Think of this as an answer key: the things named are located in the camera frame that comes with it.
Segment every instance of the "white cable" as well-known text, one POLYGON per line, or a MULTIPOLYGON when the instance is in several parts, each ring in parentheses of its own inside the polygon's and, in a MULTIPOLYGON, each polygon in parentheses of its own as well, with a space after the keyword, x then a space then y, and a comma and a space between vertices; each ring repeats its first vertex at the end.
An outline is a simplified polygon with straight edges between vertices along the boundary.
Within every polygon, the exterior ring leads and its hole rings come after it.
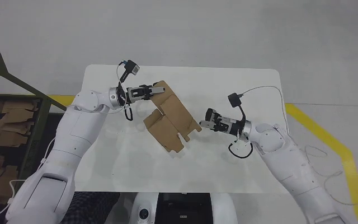
POLYGON ((280 96, 281 96, 281 108, 282 108, 282 114, 284 115, 284 119, 285 119, 285 124, 286 124, 286 131, 287 131, 287 134, 290 134, 289 132, 289 125, 288 125, 288 122, 287 122, 287 119, 286 119, 286 115, 285 115, 285 104, 284 104, 284 97, 282 96, 282 92, 279 88, 277 88, 276 86, 257 86, 255 88, 251 88, 249 90, 246 90, 245 92, 242 93, 242 95, 244 95, 245 93, 247 92, 250 92, 251 90, 255 90, 257 88, 265 88, 265 87, 268 87, 268 88, 275 88, 279 91, 280 93, 280 96))
MULTIPOLYGON (((116 69, 116 73, 117 73, 117 78, 118 78, 119 84, 121 84, 121 87, 122 87, 123 91, 125 91, 125 89, 123 88, 123 84, 122 84, 122 82, 121 82, 121 80, 119 78, 119 74, 118 74, 118 68, 119 68, 120 65, 121 65, 121 63, 118 64, 117 69, 116 69)), ((121 111, 125 110, 126 106, 127 106, 127 94, 124 92, 124 95, 125 95, 124 106, 122 108, 120 108, 119 110, 114 110, 114 112, 111 112, 111 113, 105 113, 105 112, 100 112, 100 111, 88 111, 88 112, 89 113, 99 113, 99 114, 116 114, 118 112, 121 112, 121 111)), ((75 105, 75 104, 71 104, 67 108, 69 108, 70 106, 76 106, 76 107, 78 107, 80 109, 84 109, 84 108, 81 108, 80 106, 75 105)))
POLYGON ((55 140, 55 138, 53 138, 53 139, 51 140, 51 142, 48 144, 47 149, 46 149, 46 152, 45 152, 45 155, 44 155, 44 158, 41 159, 40 165, 39 165, 39 167, 37 168, 36 171, 38 171, 38 170, 42 167, 42 165, 46 162, 46 160, 47 160, 47 153, 48 153, 48 151, 49 151, 49 148, 50 148, 50 146, 51 146, 51 143, 55 140))
MULTIPOLYGON (((306 145, 306 146, 304 147, 304 150, 302 150, 302 151, 305 153, 306 158, 307 158, 307 161, 308 161, 308 164, 310 164, 310 165, 311 165, 311 161, 310 161, 308 155, 313 156, 313 157, 320 157, 320 158, 325 158, 325 157, 328 156, 328 154, 327 154, 326 152, 324 152, 322 149, 319 149, 319 148, 317 148, 317 147, 310 146, 310 145, 306 145), (319 150, 320 152, 323 152, 323 153, 324 153, 324 156, 317 156, 317 155, 308 153, 308 152, 307 152, 307 147, 311 147, 311 148, 313 148, 313 149, 315 149, 315 150, 319 150)), ((323 188, 324 188, 324 190, 329 194, 329 196, 330 196, 334 201, 338 202, 339 204, 344 204, 344 205, 346 205, 346 206, 356 206, 356 205, 358 205, 358 203, 346 203, 346 202, 341 202, 340 200, 336 199, 332 194, 330 194, 329 191, 328 191, 328 189, 327 189, 327 187, 326 187, 326 183, 327 183, 327 181, 328 181, 330 178, 337 177, 337 176, 340 176, 341 174, 343 174, 343 171, 342 171, 342 170, 338 170, 338 171, 336 171, 336 172, 334 172, 333 174, 330 174, 330 175, 324 175, 324 174, 319 173, 317 170, 315 170, 315 168, 313 167, 313 165, 311 165, 311 168, 312 168, 312 170, 313 170, 316 174, 318 174, 319 176, 322 176, 322 177, 326 178, 326 179, 324 180, 324 182, 323 182, 323 188)))
MULTIPOLYGON (((281 92, 281 90, 280 90, 279 88, 277 88, 276 86, 258 86, 258 87, 251 88, 251 89, 249 89, 249 90, 243 92, 242 95, 244 95, 244 94, 247 93, 247 92, 250 92, 251 90, 255 90, 255 89, 257 89, 257 88, 264 88, 264 87, 275 88, 275 89, 277 89, 277 90, 279 91, 280 96, 281 96, 282 113, 283 113, 283 115, 284 115, 285 124, 286 124, 286 131, 287 131, 288 136, 292 139, 292 141, 294 141, 293 137, 292 137, 292 136, 290 135, 290 133, 289 133, 289 125, 288 125, 288 122, 287 122, 287 119, 286 119, 286 116, 285 116, 285 110, 284 110, 284 98, 283 98, 282 92, 281 92)), ((326 152, 324 152, 322 149, 319 149, 319 148, 317 148, 317 147, 310 146, 310 145, 306 145, 306 146, 304 147, 304 150, 302 150, 302 151, 305 153, 306 158, 307 158, 307 161, 308 161, 309 164, 310 164, 310 159, 309 159, 308 155, 313 156, 313 157, 321 157, 321 158, 325 158, 325 157, 328 156, 328 154, 327 154, 326 152), (307 147, 311 147, 311 148, 313 148, 313 149, 315 149, 315 150, 318 150, 318 151, 320 151, 320 152, 323 152, 323 153, 324 153, 324 156, 317 156, 317 155, 308 153, 308 152, 307 152, 307 147)), ((336 171, 336 172, 334 172, 333 174, 330 174, 330 175, 323 175, 323 174, 319 173, 317 170, 315 170, 315 168, 313 167, 313 165, 311 165, 311 167, 312 167, 312 170, 313 170, 316 174, 318 174, 319 176, 322 176, 322 177, 326 178, 326 179, 324 180, 324 182, 323 182, 323 188, 324 188, 324 190, 329 194, 329 196, 330 196, 334 201, 336 201, 336 202, 338 202, 338 203, 340 203, 340 204, 344 204, 344 205, 346 205, 346 206, 356 206, 356 205, 358 205, 358 203, 345 203, 345 202, 341 202, 340 200, 336 199, 332 194, 330 194, 329 191, 328 191, 328 189, 327 189, 327 187, 326 187, 326 183, 327 183, 327 181, 328 181, 329 179, 331 179, 331 178, 333 178, 333 177, 340 176, 341 174, 343 174, 343 171, 342 171, 342 170, 338 170, 338 171, 336 171)))
POLYGON ((13 198, 15 197, 15 188, 14 188, 13 185, 12 185, 12 182, 14 182, 14 181, 26 181, 26 180, 11 180, 11 181, 9 182, 9 185, 10 185, 11 190, 12 190, 12 197, 11 197, 11 198, 9 199, 9 201, 7 202, 6 207, 5 207, 3 210, 1 210, 0 214, 3 213, 3 212, 10 206, 10 204, 12 203, 13 198))

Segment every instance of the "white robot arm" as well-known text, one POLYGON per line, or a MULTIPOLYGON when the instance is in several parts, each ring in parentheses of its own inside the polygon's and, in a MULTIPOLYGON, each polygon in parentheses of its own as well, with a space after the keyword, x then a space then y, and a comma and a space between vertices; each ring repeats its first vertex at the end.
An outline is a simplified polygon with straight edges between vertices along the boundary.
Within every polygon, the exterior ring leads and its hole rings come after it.
POLYGON ((307 223, 349 223, 333 204, 328 193, 319 185, 314 172, 297 144, 278 125, 255 124, 246 120, 240 95, 229 95, 232 107, 238 106, 242 120, 226 118, 208 109, 200 125, 214 131, 251 141, 273 176, 293 196, 307 223))
POLYGON ((48 158, 11 201, 6 213, 9 224, 59 223, 75 191, 74 174, 79 162, 97 139, 109 110, 149 99, 164 88, 143 85, 127 91, 120 83, 105 93, 82 91, 75 97, 58 125, 48 158))

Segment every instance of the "tabletop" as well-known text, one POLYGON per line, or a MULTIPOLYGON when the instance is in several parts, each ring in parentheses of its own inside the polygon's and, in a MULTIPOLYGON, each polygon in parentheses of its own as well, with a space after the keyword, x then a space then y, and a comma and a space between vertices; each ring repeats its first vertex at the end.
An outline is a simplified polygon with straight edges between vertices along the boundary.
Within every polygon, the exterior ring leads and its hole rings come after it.
MULTIPOLYGON (((117 86, 116 67, 88 66, 82 90, 106 92, 117 86)), ((160 80, 171 87, 197 122, 204 120, 208 108, 240 119, 239 109, 232 108, 227 98, 233 92, 257 86, 281 89, 280 76, 272 69, 156 66, 141 66, 124 86, 152 85, 160 80)), ((256 89, 241 100, 248 120, 285 126, 278 90, 256 89)), ((180 153, 168 153, 143 123, 155 108, 150 100, 132 104, 132 122, 123 112, 107 116, 97 141, 79 164, 77 191, 287 193, 255 150, 246 159, 229 153, 234 136, 203 128, 200 133, 191 132, 189 142, 180 137, 185 146, 180 153)), ((237 145, 238 153, 247 150, 247 144, 237 145)))

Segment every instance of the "yellow floor line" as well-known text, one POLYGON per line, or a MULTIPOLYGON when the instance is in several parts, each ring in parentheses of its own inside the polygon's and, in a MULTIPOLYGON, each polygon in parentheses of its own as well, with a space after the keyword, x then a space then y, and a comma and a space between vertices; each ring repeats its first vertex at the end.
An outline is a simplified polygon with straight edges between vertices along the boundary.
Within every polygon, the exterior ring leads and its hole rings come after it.
MULTIPOLYGON (((60 96, 49 95, 52 99, 58 101, 64 106, 68 106, 72 103, 74 96, 60 96)), ((293 104, 285 104, 286 112, 296 119, 300 124, 306 127, 312 134, 314 134, 319 140, 333 149, 336 154, 341 157, 343 169, 345 171, 348 189, 351 196, 351 201, 354 204, 358 203, 358 173, 353 158, 353 153, 337 140, 333 135, 324 130, 319 124, 312 120, 309 116, 304 114, 293 104)), ((354 206, 354 212, 358 218, 358 206, 354 206)))
POLYGON ((48 96, 64 106, 69 106, 74 99, 74 96, 69 96, 69 95, 48 95, 48 96))

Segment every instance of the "green metal rack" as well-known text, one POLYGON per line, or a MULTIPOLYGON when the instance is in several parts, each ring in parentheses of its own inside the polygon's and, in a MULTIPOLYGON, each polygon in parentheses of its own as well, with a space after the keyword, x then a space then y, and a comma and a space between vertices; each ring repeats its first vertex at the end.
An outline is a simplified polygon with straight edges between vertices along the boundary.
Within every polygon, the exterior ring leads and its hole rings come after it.
MULTIPOLYGON (((0 99, 39 99, 39 109, 36 112, 37 116, 35 118, 35 125, 31 131, 31 135, 29 137, 29 140, 27 141, 25 147, 25 155, 22 160, 22 164, 19 169, 19 179, 27 179, 34 171, 36 171, 37 165, 35 164, 35 158, 37 157, 37 154, 39 153, 39 147, 40 147, 40 140, 43 136, 44 127, 46 124, 46 120, 48 118, 48 114, 50 111, 51 105, 55 105, 58 108, 66 111, 66 107, 59 102, 51 99, 50 97, 46 96, 44 93, 40 92, 39 90, 33 88, 26 82, 18 79, 17 77, 11 75, 5 65, 5 62, 2 58, 2 55, 0 53, 0 76, 6 78, 7 80, 17 84, 18 86, 21 86, 25 90, 28 90, 29 92, 33 93, 34 95, 8 95, 8 94, 2 94, 0 95, 0 99)), ((16 188, 18 189, 21 186, 21 184, 17 184, 16 188)))

